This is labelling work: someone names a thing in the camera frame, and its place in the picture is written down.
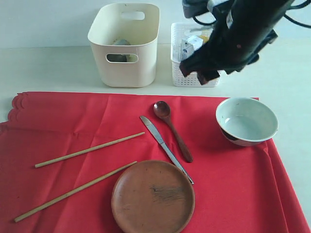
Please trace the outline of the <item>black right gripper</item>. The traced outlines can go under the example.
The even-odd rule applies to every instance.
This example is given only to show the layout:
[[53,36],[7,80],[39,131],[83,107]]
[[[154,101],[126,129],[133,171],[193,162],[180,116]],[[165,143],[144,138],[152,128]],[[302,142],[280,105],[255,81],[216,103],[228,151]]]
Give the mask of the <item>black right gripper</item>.
[[251,16],[227,14],[215,25],[208,42],[187,59],[179,68],[184,77],[197,73],[200,85],[227,74],[240,72],[246,65],[259,59],[259,52],[277,39],[273,25]]

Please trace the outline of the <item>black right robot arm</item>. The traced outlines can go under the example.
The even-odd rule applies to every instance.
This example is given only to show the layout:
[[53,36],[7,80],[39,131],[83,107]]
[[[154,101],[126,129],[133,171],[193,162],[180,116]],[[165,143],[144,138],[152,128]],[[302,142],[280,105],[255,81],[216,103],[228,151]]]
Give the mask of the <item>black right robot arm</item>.
[[273,27],[285,15],[291,0],[184,0],[185,18],[211,12],[216,21],[209,40],[180,62],[184,77],[197,73],[200,84],[220,76],[240,72],[259,59],[259,52],[277,34]]

